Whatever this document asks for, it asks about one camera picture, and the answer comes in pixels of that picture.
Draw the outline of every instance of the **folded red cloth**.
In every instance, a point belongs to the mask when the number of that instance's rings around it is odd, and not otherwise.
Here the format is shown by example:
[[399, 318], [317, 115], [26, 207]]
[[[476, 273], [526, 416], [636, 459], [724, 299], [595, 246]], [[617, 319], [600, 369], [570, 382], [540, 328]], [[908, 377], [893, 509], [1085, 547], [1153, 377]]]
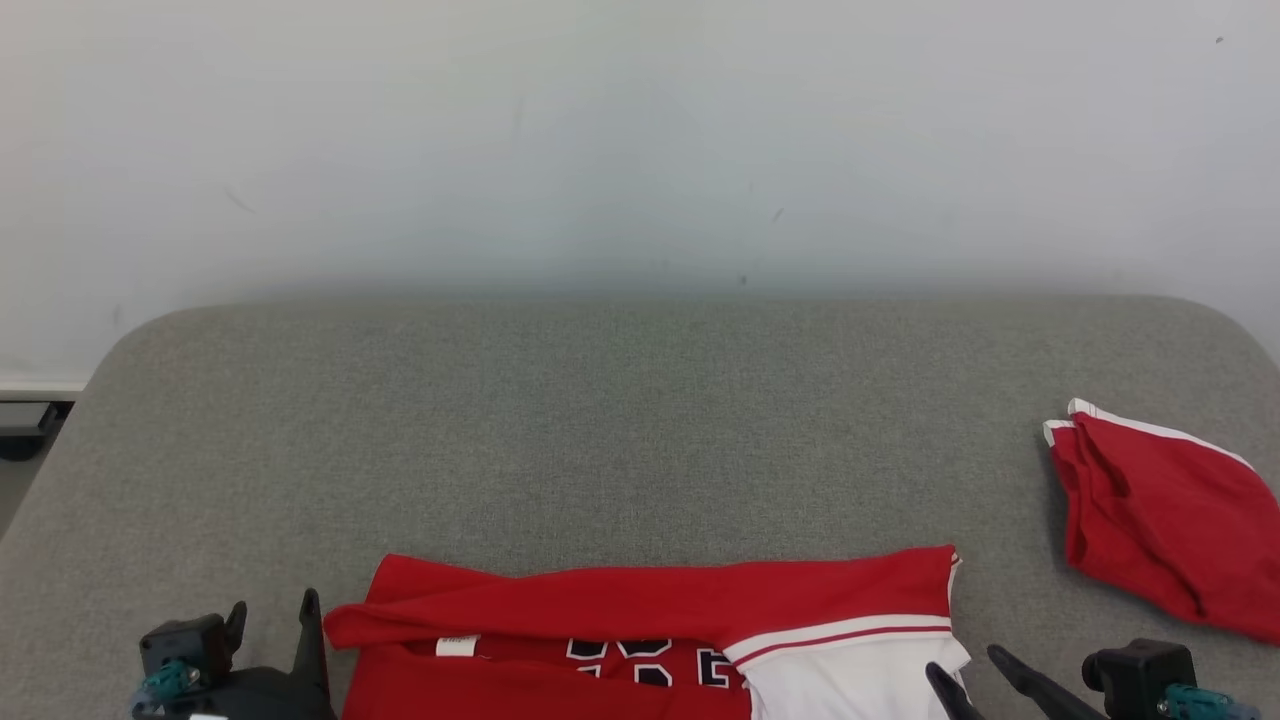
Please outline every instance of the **folded red cloth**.
[[1189, 623], [1280, 644], [1280, 505], [1243, 457], [1073, 400], [1044, 423], [1066, 559]]

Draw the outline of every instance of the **gray table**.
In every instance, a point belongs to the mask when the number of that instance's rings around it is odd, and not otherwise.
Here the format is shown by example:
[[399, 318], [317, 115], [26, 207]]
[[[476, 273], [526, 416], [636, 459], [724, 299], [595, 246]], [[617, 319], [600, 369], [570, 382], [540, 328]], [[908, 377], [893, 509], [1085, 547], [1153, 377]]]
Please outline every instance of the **gray table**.
[[[1175, 300], [169, 315], [102, 363], [0, 542], [0, 714], [123, 716], [142, 633], [242, 598], [241, 662], [287, 665], [302, 589], [358, 601], [388, 552], [527, 574], [946, 542], [988, 717], [1037, 715], [984, 644], [1085, 693], [1083, 657], [1138, 635], [1280, 712], [1280, 648], [1065, 566], [1039, 424], [1073, 396], [1280, 478], [1280, 373]], [[339, 707], [353, 662], [330, 656]]]

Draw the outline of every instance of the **red garment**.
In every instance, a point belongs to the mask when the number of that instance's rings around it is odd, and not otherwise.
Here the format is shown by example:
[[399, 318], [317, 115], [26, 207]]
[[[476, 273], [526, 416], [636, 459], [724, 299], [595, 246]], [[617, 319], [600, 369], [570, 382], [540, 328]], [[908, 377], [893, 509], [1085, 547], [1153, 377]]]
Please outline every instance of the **red garment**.
[[924, 664], [968, 661], [951, 637], [954, 564], [947, 546], [508, 579], [389, 555], [325, 632], [361, 650], [343, 720], [831, 716], [815, 702], [932, 720], [945, 715]]
[[1066, 559], [1190, 623], [1280, 644], [1280, 505], [1243, 457], [1073, 400], [1044, 424]]

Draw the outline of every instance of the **white wall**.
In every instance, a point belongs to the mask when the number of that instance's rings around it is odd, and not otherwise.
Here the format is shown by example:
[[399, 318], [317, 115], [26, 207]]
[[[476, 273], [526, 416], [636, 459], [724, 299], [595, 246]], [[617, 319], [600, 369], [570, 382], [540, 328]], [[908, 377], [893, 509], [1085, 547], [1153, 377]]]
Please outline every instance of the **white wall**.
[[0, 9], [0, 387], [337, 281], [1161, 292], [1277, 351], [1277, 268], [1271, 0]]

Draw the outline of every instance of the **white label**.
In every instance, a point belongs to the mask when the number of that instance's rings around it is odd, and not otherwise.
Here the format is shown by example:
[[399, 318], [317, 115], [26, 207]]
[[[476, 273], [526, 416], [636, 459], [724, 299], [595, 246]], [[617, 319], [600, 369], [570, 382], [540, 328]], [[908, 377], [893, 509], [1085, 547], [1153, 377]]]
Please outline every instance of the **white label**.
[[435, 641], [436, 657], [472, 657], [476, 653], [476, 641], [480, 635], [461, 638], [440, 638]]

